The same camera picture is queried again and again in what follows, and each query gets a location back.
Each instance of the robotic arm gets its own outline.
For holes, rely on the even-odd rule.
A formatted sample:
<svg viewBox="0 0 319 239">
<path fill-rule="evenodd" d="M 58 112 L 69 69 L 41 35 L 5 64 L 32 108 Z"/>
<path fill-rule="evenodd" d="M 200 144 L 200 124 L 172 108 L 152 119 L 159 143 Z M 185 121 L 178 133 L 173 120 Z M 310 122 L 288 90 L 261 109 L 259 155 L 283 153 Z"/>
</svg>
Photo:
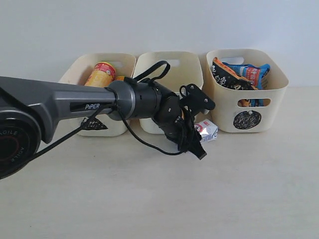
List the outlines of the robotic arm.
<svg viewBox="0 0 319 239">
<path fill-rule="evenodd" d="M 161 76 L 145 78 L 163 64 L 166 69 Z M 202 159 L 206 152 L 194 128 L 194 116 L 199 112 L 206 114 L 215 104 L 194 84 L 183 86 L 185 93 L 180 91 L 180 98 L 157 83 L 155 80 L 168 70 L 167 62 L 158 62 L 140 76 L 114 81 L 106 88 L 0 77 L 0 179 L 47 152 L 37 153 L 40 142 L 51 143 L 60 120 L 89 117 L 86 124 L 98 114 L 122 120 L 128 128 L 126 120 L 152 118 L 167 139 L 178 145 L 179 153 L 166 154 L 190 151 Z"/>
</svg>

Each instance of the white wall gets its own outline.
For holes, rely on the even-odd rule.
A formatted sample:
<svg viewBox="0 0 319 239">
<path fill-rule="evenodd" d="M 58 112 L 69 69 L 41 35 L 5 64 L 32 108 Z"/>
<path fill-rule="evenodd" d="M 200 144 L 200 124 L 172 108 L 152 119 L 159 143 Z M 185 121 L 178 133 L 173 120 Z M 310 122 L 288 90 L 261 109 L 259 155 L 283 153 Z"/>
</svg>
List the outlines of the white wall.
<svg viewBox="0 0 319 239">
<path fill-rule="evenodd" d="M 316 0 L 1 0 L 0 75 L 58 81 L 92 52 L 257 48 L 291 86 L 317 81 Z"/>
</svg>

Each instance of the piper logo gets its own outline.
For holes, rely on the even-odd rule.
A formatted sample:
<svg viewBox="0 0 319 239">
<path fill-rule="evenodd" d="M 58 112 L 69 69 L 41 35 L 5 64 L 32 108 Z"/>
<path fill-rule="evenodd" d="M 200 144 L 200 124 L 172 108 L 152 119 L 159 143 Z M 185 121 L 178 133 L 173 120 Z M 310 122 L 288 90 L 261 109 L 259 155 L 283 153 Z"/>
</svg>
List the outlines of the piper logo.
<svg viewBox="0 0 319 239">
<path fill-rule="evenodd" d="M 99 103 L 96 104 L 86 104 L 84 110 L 90 111 L 90 110 L 96 110 L 100 107 Z"/>
</svg>

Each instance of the beige table surface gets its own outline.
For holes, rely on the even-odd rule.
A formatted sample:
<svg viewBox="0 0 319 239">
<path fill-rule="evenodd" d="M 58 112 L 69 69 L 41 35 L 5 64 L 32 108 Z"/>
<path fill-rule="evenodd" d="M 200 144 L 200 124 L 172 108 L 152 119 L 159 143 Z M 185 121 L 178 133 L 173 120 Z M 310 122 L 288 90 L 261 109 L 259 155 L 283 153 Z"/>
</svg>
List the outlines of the beige table surface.
<svg viewBox="0 0 319 239">
<path fill-rule="evenodd" d="M 319 238 L 318 105 L 319 87 L 288 88 L 270 130 L 220 132 L 202 161 L 129 132 L 74 136 L 0 181 L 0 238 Z"/>
</svg>

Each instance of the white carton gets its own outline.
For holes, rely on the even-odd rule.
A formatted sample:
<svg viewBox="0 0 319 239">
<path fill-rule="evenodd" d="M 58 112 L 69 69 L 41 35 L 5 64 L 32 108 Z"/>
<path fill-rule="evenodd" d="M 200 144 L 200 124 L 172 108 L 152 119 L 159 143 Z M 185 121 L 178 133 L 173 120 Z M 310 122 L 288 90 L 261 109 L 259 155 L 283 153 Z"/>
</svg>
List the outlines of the white carton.
<svg viewBox="0 0 319 239">
<path fill-rule="evenodd" d="M 208 119 L 195 124 L 195 129 L 201 135 L 200 142 L 210 142 L 217 139 L 218 126 Z"/>
</svg>

